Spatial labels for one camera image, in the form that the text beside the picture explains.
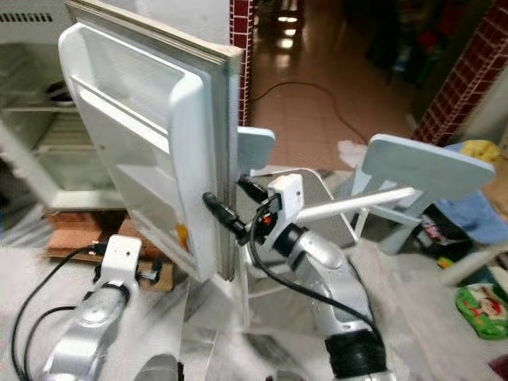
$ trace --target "black cable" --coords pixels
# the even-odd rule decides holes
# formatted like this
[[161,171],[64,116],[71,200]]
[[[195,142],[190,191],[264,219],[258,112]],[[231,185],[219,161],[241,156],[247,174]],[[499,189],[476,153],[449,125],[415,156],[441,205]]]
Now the black cable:
[[28,338],[26,339],[26,345],[25,345],[25,355],[23,359],[23,370],[25,371],[26,379],[32,380],[32,376],[30,374],[30,346],[32,345],[32,339],[33,335],[35,334],[35,331],[39,324],[46,318],[48,315],[53,314],[58,311],[69,311],[74,310],[76,306],[61,306],[56,308],[51,308],[50,310],[47,310],[44,312],[39,318],[36,320],[35,323],[33,323],[32,328],[30,329],[30,333]]
[[256,213],[256,216],[252,220],[252,226],[250,231],[250,239],[248,241],[248,245],[251,251],[252,256],[254,257],[254,261],[256,262],[257,266],[263,270],[268,277],[275,280],[277,283],[282,284],[283,286],[286,286],[287,288],[296,291],[300,294],[304,294],[305,296],[308,296],[309,298],[316,299],[319,302],[323,302],[326,304],[330,304],[331,306],[338,308],[339,310],[343,310],[344,312],[347,312],[348,314],[351,314],[355,318],[360,319],[361,321],[364,321],[369,327],[371,327],[372,332],[377,337],[379,343],[384,347],[383,337],[381,336],[381,332],[378,330],[375,323],[369,319],[368,317],[364,316],[357,310],[354,310],[353,308],[346,306],[345,304],[342,304],[338,302],[337,300],[328,298],[324,295],[319,294],[318,292],[312,291],[309,288],[300,286],[288,279],[284,279],[282,276],[279,276],[275,274],[273,271],[271,271],[268,267],[264,265],[264,262],[261,260],[257,248],[256,248],[256,228],[257,228],[257,222],[262,217],[264,213],[266,213],[266,209],[268,207],[270,202],[265,204],[264,206],[261,206]]
[[251,101],[253,102],[256,102],[256,101],[259,101],[262,97],[264,97],[265,95],[267,95],[270,91],[274,90],[275,88],[279,87],[279,86],[285,86],[285,85],[305,85],[305,86],[312,86],[312,87],[315,87],[321,91],[324,91],[329,97],[330,99],[332,100],[332,104],[333,104],[333,111],[335,112],[335,116],[337,117],[337,119],[339,121],[341,121],[342,123],[345,124],[346,127],[348,127],[348,129],[350,129],[351,131],[353,131],[355,133],[355,135],[357,135],[361,140],[362,142],[365,144],[365,145],[368,145],[368,139],[357,129],[355,128],[353,125],[351,125],[351,123],[349,123],[348,121],[346,121],[344,119],[344,117],[342,116],[341,112],[339,111],[338,107],[337,107],[337,99],[335,98],[335,95],[333,94],[332,91],[330,91],[329,89],[327,89],[326,87],[323,87],[323,86],[320,86],[320,85],[317,85],[316,83],[311,83],[311,82],[299,82],[299,81],[287,81],[287,82],[281,82],[281,83],[277,83],[276,85],[272,86],[272,87],[269,87],[268,90],[266,90],[264,93],[262,93],[262,95],[260,95],[259,97],[255,97],[255,98],[251,98]]
[[53,270],[44,278],[42,282],[40,282],[39,286],[37,286],[32,293],[28,296],[28,298],[23,302],[21,305],[21,308],[17,312],[16,319],[14,320],[14,326],[13,326],[13,335],[10,338],[10,359],[12,361],[14,371],[16,372],[17,377],[20,379],[20,381],[29,381],[28,376],[25,374],[23,369],[21,369],[20,364],[17,361],[17,349],[16,349],[16,339],[17,339],[17,327],[19,326],[19,322],[21,320],[21,316],[25,312],[25,309],[27,305],[29,304],[30,300],[35,296],[37,292],[43,287],[43,285],[46,284],[47,281],[50,280],[51,277],[54,276],[54,274],[62,268],[73,256],[76,254],[79,254],[81,252],[89,252],[90,250],[94,250],[94,246],[85,246],[83,248],[77,248],[73,252],[71,252],[68,256],[63,258],[63,260],[53,268]]

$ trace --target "plastic chair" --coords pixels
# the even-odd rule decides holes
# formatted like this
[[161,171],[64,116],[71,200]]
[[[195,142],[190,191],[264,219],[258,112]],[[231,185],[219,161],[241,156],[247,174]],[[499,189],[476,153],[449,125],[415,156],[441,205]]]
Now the plastic chair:
[[[494,167],[481,160],[415,140],[378,134],[371,138],[362,164],[334,196],[343,198],[395,185],[417,189],[418,193],[410,199],[368,211],[399,223],[379,243],[383,252],[394,255],[420,224],[419,216],[427,206],[439,198],[459,200],[494,177]],[[366,216],[363,213],[359,218],[360,226]]]

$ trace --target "refrigerator door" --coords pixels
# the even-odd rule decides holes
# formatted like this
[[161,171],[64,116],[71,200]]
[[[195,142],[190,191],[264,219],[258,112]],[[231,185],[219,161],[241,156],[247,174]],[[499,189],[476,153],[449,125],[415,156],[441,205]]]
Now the refrigerator door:
[[233,239],[202,194],[235,205],[241,49],[102,2],[67,5],[63,74],[130,217],[196,279],[231,279]]

